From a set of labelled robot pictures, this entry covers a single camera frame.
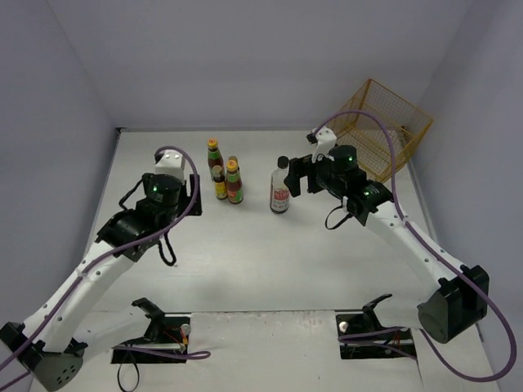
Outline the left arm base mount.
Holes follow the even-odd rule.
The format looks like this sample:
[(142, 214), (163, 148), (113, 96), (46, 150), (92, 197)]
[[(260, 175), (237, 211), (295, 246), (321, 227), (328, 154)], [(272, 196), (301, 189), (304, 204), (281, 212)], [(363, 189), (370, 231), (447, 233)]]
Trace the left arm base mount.
[[(184, 337), (181, 327), (191, 324), (190, 314), (167, 314), (164, 319), (162, 329), (153, 339), (146, 337), (135, 338), (125, 341), (127, 346), (135, 346), (145, 350), (151, 350), (162, 354), (184, 355), (188, 353), (187, 345), (189, 338)], [(111, 364), (137, 364), (137, 365), (158, 365), (158, 364), (179, 364), (186, 363), (186, 359), (172, 359), (163, 356), (147, 354), (137, 351), (113, 350), (111, 352)]]

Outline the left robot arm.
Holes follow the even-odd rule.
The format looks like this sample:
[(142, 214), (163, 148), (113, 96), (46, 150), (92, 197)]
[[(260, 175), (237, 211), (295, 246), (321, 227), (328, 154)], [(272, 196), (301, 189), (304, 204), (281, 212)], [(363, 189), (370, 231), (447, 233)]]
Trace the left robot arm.
[(21, 323), (1, 329), (1, 341), (46, 391), (68, 385), (81, 367), (103, 351), (129, 349), (135, 340), (156, 342), (166, 314), (145, 297), (100, 323), (85, 324), (94, 305), (152, 247), (170, 249), (168, 231), (186, 216), (202, 213), (200, 179), (146, 173), (144, 198), (122, 208), (99, 230), (74, 272)]

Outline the clear bottle black cap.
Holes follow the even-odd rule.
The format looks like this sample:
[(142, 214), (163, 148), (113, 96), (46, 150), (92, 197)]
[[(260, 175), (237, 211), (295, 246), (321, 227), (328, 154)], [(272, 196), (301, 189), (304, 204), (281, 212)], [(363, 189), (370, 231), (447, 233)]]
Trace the clear bottle black cap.
[(289, 208), (290, 192), (284, 183), (284, 180), (288, 174), (288, 165), (288, 157), (278, 157), (277, 168), (271, 174), (270, 209), (275, 214), (285, 213)]

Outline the green-label sauce bottle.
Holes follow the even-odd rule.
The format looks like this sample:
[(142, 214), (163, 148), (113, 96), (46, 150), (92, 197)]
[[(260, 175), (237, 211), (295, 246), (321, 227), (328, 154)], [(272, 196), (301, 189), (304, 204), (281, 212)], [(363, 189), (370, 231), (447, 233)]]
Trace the green-label sauce bottle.
[(223, 167), (224, 161), (219, 150), (218, 141), (216, 138), (209, 138), (208, 143), (208, 167), (209, 171), (212, 172), (215, 166)]
[(226, 191), (230, 203), (239, 204), (244, 199), (238, 163), (230, 159), (226, 163)]

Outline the small yellow-label brown bottle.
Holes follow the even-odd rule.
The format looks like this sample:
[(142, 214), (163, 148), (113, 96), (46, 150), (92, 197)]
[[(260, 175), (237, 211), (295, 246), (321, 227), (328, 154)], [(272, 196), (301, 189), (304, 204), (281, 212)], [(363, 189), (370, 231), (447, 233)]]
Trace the small yellow-label brown bottle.
[(226, 189), (226, 178), (221, 165), (215, 165), (212, 168), (212, 179), (215, 187), (215, 195), (217, 199), (225, 200), (228, 199)]

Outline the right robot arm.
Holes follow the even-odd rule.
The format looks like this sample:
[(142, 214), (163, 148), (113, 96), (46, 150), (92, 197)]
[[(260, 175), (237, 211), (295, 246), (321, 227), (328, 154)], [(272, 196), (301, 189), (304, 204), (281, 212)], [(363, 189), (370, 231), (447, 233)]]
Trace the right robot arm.
[(367, 334), (413, 327), (446, 344), (486, 316), (487, 272), (479, 265), (467, 267), (401, 215), (392, 192), (359, 168), (355, 147), (335, 146), (318, 158), (291, 159), (284, 183), (293, 197), (301, 193), (302, 178), (307, 179), (309, 193), (326, 190), (338, 199), (348, 217), (397, 251), (422, 282), (422, 293), (412, 305), (390, 294), (380, 296), (361, 317)]

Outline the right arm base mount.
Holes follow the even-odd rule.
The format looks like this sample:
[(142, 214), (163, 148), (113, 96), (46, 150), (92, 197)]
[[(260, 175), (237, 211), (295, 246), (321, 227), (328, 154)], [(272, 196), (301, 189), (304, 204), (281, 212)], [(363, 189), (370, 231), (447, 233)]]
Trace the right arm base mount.
[(412, 332), (408, 328), (373, 327), (362, 312), (335, 314), (339, 354), (342, 360), (417, 360)]

